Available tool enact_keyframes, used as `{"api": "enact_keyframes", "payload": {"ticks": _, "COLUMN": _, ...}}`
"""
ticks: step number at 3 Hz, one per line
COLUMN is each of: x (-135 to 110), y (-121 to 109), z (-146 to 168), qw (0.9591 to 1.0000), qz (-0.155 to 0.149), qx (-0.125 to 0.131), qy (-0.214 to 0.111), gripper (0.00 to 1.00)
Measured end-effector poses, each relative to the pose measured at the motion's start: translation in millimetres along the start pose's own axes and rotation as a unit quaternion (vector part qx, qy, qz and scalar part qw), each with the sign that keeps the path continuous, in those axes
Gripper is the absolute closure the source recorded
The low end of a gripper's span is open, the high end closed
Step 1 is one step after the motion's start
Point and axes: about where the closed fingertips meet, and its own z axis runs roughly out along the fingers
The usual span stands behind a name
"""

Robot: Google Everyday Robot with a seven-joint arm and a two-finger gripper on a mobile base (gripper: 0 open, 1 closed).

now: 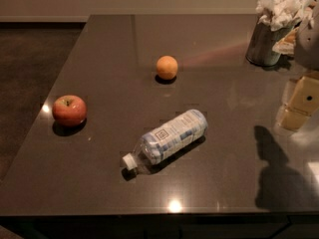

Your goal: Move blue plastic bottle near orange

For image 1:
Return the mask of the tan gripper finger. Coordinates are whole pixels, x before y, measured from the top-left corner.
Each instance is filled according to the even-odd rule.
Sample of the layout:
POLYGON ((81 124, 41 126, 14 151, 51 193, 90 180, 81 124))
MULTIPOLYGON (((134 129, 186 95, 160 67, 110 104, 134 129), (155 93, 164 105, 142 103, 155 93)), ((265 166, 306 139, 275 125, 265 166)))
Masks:
POLYGON ((282 95, 276 125, 299 130, 319 110, 319 72, 310 71, 299 79, 290 79, 282 95))

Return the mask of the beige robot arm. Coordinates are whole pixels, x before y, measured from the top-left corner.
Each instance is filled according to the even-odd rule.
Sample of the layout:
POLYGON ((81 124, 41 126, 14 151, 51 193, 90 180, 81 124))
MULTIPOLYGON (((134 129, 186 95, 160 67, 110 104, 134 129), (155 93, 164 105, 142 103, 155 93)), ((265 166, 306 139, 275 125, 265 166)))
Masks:
POLYGON ((298 131, 319 110, 319 4, 297 30, 294 60, 306 72, 286 83, 275 124, 288 134, 298 131))

